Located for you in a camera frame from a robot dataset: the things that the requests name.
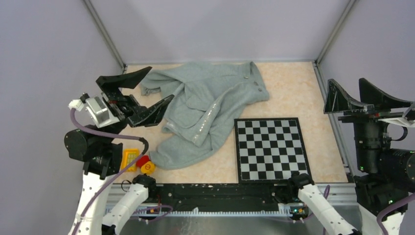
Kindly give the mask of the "grey zip-up jacket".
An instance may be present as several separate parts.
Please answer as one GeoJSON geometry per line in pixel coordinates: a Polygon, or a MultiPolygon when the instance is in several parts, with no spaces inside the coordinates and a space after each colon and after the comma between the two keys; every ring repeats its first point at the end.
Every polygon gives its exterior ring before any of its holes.
{"type": "Polygon", "coordinates": [[[173,96],[162,127],[170,137],[149,153],[150,160],[164,170],[182,169],[211,157],[224,145],[246,106],[270,98],[254,62],[191,62],[153,70],[140,89],[142,95],[173,96]]]}

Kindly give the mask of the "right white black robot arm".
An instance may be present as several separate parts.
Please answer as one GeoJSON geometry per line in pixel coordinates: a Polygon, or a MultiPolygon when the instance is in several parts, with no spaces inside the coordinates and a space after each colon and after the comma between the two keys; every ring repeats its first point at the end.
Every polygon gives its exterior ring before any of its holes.
{"type": "Polygon", "coordinates": [[[359,99],[334,79],[327,82],[324,112],[341,113],[352,123],[358,169],[355,193],[361,229],[348,223],[302,173],[288,179],[287,196],[303,202],[330,235],[397,235],[408,204],[415,198],[415,152],[392,148],[388,126],[403,128],[402,138],[415,125],[415,104],[387,94],[365,78],[359,79],[359,99]]]}

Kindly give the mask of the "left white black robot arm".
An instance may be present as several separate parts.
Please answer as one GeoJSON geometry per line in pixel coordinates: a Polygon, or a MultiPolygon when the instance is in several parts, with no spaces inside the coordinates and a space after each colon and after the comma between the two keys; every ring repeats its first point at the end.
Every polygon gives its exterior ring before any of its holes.
{"type": "Polygon", "coordinates": [[[127,192],[109,213],[107,199],[115,179],[127,170],[122,165],[123,145],[114,139],[135,140],[143,144],[131,165],[145,159],[149,149],[143,137],[122,135],[127,126],[158,125],[172,101],[169,95],[150,107],[142,106],[133,95],[124,95],[123,88],[134,89],[150,72],[145,67],[132,73],[100,76],[96,83],[101,94],[82,94],[69,103],[70,119],[75,126],[65,134],[64,145],[71,159],[83,163],[83,184],[72,235],[117,235],[144,202],[157,196],[156,181],[148,173],[136,176],[127,192]]]}

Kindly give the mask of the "yellow toy block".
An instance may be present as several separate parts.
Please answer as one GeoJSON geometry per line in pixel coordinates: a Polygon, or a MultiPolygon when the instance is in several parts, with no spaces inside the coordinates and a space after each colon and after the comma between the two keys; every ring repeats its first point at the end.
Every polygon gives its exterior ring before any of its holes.
{"type": "MultiPolygon", "coordinates": [[[[140,151],[138,149],[130,148],[123,150],[123,156],[121,161],[120,170],[124,169],[127,165],[134,161],[136,157],[138,157],[140,151]]],[[[137,171],[136,163],[134,163],[131,167],[126,169],[126,172],[135,172],[137,171]]]]}

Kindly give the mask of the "red yellow toy button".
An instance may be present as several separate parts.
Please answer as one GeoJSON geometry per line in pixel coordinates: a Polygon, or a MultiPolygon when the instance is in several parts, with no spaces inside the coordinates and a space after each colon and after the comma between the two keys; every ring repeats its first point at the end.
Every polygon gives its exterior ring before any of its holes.
{"type": "Polygon", "coordinates": [[[139,160],[136,161],[136,167],[140,170],[142,174],[151,175],[154,173],[156,166],[150,160],[148,155],[142,156],[139,160]]]}

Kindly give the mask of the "black white checkerboard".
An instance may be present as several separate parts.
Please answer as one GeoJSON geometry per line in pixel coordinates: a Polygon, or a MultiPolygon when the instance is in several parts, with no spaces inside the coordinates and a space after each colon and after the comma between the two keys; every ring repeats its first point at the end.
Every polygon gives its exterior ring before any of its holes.
{"type": "Polygon", "coordinates": [[[297,117],[234,120],[238,182],[280,183],[293,174],[311,175],[297,117]]]}

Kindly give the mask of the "aluminium frame rail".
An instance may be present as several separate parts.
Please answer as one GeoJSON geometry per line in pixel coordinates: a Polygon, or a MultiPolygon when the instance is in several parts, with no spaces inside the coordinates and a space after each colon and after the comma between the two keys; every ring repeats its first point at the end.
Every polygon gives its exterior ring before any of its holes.
{"type": "Polygon", "coordinates": [[[286,182],[158,184],[131,219],[169,217],[273,217],[306,221],[312,210],[286,182]]]}

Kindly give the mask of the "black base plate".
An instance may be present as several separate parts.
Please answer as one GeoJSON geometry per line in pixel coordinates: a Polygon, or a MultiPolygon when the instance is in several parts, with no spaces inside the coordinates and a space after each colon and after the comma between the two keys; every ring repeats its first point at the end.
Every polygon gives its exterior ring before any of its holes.
{"type": "Polygon", "coordinates": [[[249,183],[156,185],[145,202],[169,205],[175,212],[277,212],[279,204],[294,201],[285,184],[249,183]]]}

